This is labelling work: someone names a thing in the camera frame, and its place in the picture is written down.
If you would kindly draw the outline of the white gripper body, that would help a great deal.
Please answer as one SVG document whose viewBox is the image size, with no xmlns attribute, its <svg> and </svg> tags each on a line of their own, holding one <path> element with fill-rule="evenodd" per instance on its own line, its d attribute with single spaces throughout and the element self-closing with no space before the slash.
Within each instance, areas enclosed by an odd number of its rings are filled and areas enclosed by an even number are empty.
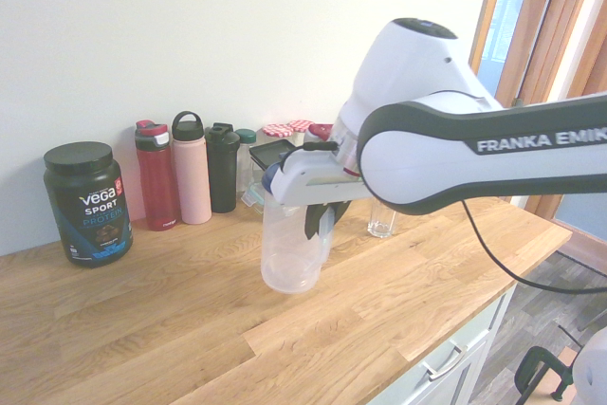
<svg viewBox="0 0 607 405">
<path fill-rule="evenodd" d="M 281 204 L 298 207 L 351 201 L 371 196 L 361 177 L 346 173 L 328 151 L 298 150 L 272 178 L 272 194 Z"/>
</svg>

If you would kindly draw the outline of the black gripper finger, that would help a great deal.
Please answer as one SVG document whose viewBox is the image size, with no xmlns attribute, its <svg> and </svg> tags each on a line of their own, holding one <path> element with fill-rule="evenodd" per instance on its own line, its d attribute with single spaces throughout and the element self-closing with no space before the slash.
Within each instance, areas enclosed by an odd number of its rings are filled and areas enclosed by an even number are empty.
<svg viewBox="0 0 607 405">
<path fill-rule="evenodd" d="M 308 240 L 319 232 L 320 221 L 326 210 L 326 204 L 315 204 L 307 207 L 304 222 L 304 233 Z"/>
<path fill-rule="evenodd" d="M 337 224 L 348 210 L 351 201 L 332 202 L 329 204 L 333 212 L 333 222 Z"/>
</svg>

